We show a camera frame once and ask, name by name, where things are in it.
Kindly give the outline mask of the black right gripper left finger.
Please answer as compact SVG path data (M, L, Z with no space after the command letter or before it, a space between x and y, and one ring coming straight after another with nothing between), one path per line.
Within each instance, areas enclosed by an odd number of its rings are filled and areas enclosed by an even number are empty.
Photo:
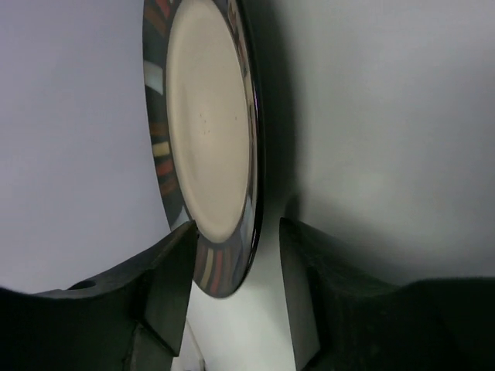
M66 290L1 291L3 370L168 370L179 355L198 233L153 247Z

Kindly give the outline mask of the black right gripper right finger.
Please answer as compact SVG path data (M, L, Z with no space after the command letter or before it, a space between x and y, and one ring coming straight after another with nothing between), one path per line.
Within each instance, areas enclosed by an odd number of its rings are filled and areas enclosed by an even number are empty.
M299 370L492 370L494 280L384 282L339 240L283 218L279 246Z

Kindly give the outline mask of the striped rim round plate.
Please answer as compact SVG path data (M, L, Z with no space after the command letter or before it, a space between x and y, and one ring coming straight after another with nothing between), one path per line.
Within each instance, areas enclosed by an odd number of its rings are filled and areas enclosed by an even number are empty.
M145 102L169 227L199 230L194 281L237 291L263 217L265 128L252 32L240 1L146 1Z

